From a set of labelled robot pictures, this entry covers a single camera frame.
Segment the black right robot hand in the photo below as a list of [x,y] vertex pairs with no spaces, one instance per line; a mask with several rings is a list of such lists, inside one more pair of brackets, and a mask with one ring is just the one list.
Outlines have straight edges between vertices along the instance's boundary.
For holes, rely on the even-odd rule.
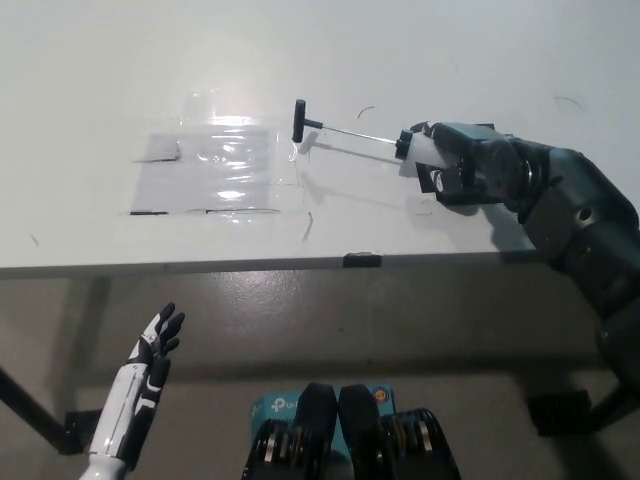
[[527,161],[491,124],[425,122],[403,130],[395,147],[397,159],[415,165],[423,191],[445,206],[516,207],[531,184]]

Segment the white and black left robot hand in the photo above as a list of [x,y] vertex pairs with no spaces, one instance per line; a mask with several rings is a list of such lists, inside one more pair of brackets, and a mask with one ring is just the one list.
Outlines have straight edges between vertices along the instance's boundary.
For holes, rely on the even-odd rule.
[[164,306],[136,341],[112,383],[88,452],[86,479],[124,479],[138,464],[180,343],[185,314]]

